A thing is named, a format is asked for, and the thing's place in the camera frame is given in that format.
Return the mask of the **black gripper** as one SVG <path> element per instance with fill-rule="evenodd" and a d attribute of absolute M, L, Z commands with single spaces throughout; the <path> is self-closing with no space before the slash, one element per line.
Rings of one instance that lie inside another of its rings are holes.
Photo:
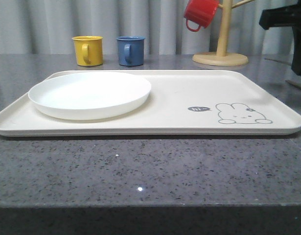
<path fill-rule="evenodd" d="M 291 27 L 294 37 L 294 53 L 291 69 L 301 76 L 301 2 L 261 13 L 259 25 L 268 30 L 271 27 Z"/>

